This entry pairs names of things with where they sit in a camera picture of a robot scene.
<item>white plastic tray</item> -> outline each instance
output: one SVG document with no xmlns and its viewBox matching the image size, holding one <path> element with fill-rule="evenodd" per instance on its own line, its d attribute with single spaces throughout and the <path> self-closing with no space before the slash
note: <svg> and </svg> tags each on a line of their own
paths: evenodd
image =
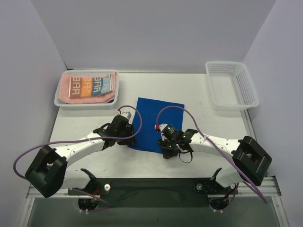
<svg viewBox="0 0 303 227">
<path fill-rule="evenodd" d="M 205 65 L 215 110 L 241 111 L 259 105 L 246 66 L 234 61 L 209 61 Z"/>
<path fill-rule="evenodd" d="M 115 93 L 115 98 L 114 98 L 113 102 L 111 102 L 111 103 L 85 103 L 85 104 L 67 104 L 67 103 L 61 102 L 58 99 L 60 82 L 61 82 L 61 79 L 60 79 L 57 90 L 56 90 L 56 94 L 55 94 L 54 104 L 59 107 L 70 108 L 70 109 L 85 109 L 87 107 L 99 107 L 99 109 L 113 108 L 113 105 L 116 103 L 117 98 L 118 98 L 118 93 L 119 93 L 119 72 L 118 71 L 116 71 L 116 70 L 68 70 L 68 71 L 64 72 L 64 73 L 69 73 L 69 74 L 75 74 L 75 76 L 77 76 L 77 74 L 79 74 L 79 73 L 82 74 L 81 76 L 84 76 L 85 73 L 89 73 L 90 76 L 93 76 L 92 73 L 96 73 L 96 74 L 97 73 L 110 73 L 113 71 L 117 72 L 116 93 Z"/>
</svg>

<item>blue cloth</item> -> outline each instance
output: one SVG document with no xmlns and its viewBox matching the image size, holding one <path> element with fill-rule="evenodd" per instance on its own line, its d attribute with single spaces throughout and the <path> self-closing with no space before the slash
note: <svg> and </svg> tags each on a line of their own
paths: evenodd
<svg viewBox="0 0 303 227">
<path fill-rule="evenodd" d="M 166 106 L 177 105 L 184 108 L 183 104 L 169 103 L 159 100 L 138 98 L 137 110 L 142 116 L 142 128 L 136 135 L 137 142 L 129 147 L 136 150 L 150 151 L 156 153 L 162 153 L 158 140 L 161 138 L 159 132 L 155 131 L 155 123 L 158 113 Z M 171 124 L 176 129 L 182 129 L 183 111 L 177 108 L 169 108 L 162 112 L 159 118 L 159 124 Z M 134 131 L 137 131 L 140 126 L 140 118 L 138 114 L 135 114 Z"/>
</svg>

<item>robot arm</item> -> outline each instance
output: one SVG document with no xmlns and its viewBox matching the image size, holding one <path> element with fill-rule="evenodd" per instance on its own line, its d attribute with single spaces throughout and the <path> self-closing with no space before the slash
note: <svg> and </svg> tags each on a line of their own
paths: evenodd
<svg viewBox="0 0 303 227">
<path fill-rule="evenodd" d="M 68 167 L 87 155 L 113 146 L 116 142 L 119 145 L 134 144 L 135 138 L 117 139 L 134 134 L 133 125 L 128 123 L 130 118 L 130 112 L 123 112 L 111 123 L 95 129 L 78 143 L 55 148 L 42 147 L 28 168 L 25 178 L 46 198 L 59 189 L 85 188 L 94 176 L 86 169 L 72 171 Z M 100 136 L 104 139 L 97 140 L 96 137 Z"/>
<path fill-rule="evenodd" d="M 159 130 L 161 139 L 158 143 L 165 158 L 170 158 L 178 153 L 201 151 L 222 156 L 209 140 L 204 138 L 197 130 L 187 129 L 183 132 L 167 124 L 160 125 Z M 235 165 L 255 185 L 261 185 L 272 158 L 252 137 L 245 136 L 242 140 L 231 140 L 205 136 L 211 139 L 227 156 L 231 157 Z M 233 166 L 226 169 L 219 168 L 212 179 L 224 188 L 244 181 Z"/>
</svg>

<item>pink towel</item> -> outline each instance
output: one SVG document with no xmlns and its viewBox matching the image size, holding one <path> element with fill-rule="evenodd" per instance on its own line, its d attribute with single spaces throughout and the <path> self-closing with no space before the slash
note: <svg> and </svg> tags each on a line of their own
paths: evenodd
<svg viewBox="0 0 303 227">
<path fill-rule="evenodd" d="M 61 102 L 68 104 L 84 104 L 84 103 L 108 103 L 109 101 L 115 98 L 116 93 L 116 80 L 117 80 L 117 72 L 111 72 L 113 79 L 113 91 L 102 96 L 98 97 L 90 97 L 90 98 L 79 98 L 79 99 L 71 99 L 68 97 L 69 89 L 70 89 L 70 78 L 76 77 L 70 73 L 63 73 L 61 77 L 60 89 L 58 99 Z"/>
</svg>

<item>white wall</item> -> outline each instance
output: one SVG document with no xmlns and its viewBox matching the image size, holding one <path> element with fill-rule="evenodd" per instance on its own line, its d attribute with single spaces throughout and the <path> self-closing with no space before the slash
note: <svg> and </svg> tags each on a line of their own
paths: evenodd
<svg viewBox="0 0 303 227">
<path fill-rule="evenodd" d="M 292 227 L 303 223 L 302 12 L 301 0 L 277 0 L 244 60 L 260 98 L 252 124 Z"/>
<path fill-rule="evenodd" d="M 53 95 L 66 69 L 29 0 L 0 2 L 0 225 L 15 226 L 29 183 L 12 170 L 22 151 L 49 140 Z M 25 173 L 33 155 L 22 159 Z"/>
<path fill-rule="evenodd" d="M 32 0 L 68 68 L 243 61 L 276 0 Z"/>
</svg>

